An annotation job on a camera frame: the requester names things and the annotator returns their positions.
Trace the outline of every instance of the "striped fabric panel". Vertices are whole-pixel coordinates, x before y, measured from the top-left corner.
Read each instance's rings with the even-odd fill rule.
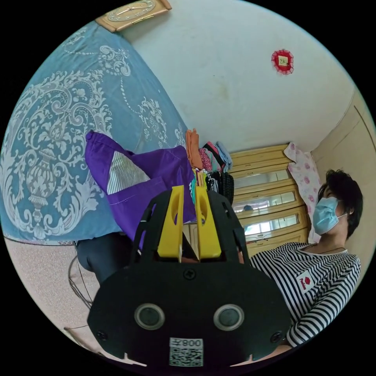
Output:
[[[303,243],[287,243],[250,258],[251,265],[273,279],[291,314],[286,339],[298,346],[327,327],[351,297],[360,275],[360,260],[347,252],[312,255],[299,251]],[[296,277],[309,270],[317,283],[302,294]]]
[[[112,195],[150,178],[125,155],[115,151],[112,157],[107,194]]]

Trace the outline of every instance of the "orange cloth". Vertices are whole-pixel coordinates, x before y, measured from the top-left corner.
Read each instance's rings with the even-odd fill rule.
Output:
[[[199,135],[196,130],[189,130],[185,134],[185,140],[187,144],[187,156],[192,167],[196,167],[199,170],[203,169],[202,160],[199,153]]]

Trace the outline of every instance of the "wooden wardrobe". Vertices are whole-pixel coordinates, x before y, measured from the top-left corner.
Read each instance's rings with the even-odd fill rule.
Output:
[[[307,242],[309,218],[283,151],[288,145],[232,153],[233,209],[244,227],[249,256],[287,242]],[[184,233],[198,254],[197,225]]]

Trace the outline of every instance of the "pink cloth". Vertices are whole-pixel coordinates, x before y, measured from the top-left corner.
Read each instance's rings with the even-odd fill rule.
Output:
[[[201,157],[203,169],[206,171],[212,171],[213,170],[212,163],[210,162],[210,158],[205,153],[205,149],[203,148],[199,149],[199,154]]]
[[[215,145],[213,145],[210,141],[208,142],[208,145],[219,155],[219,151]]]
[[[293,161],[289,163],[288,169],[298,185],[299,194],[307,205],[308,215],[311,223],[313,223],[313,212],[321,187],[315,161],[311,153],[303,153],[293,142],[289,143],[289,146],[284,150],[284,154]],[[316,234],[312,227],[308,235],[308,242],[315,243],[319,240],[320,235]]]

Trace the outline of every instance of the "beige carpet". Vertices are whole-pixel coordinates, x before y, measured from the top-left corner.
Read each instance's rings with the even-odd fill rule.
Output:
[[[68,268],[76,255],[74,246],[38,246],[8,239],[5,243],[23,285],[48,319],[86,349],[120,361],[99,346],[86,323],[89,309],[69,285]],[[99,289],[94,273],[79,267],[76,260],[70,277],[86,299],[94,299]],[[142,365],[126,356],[122,362]]]

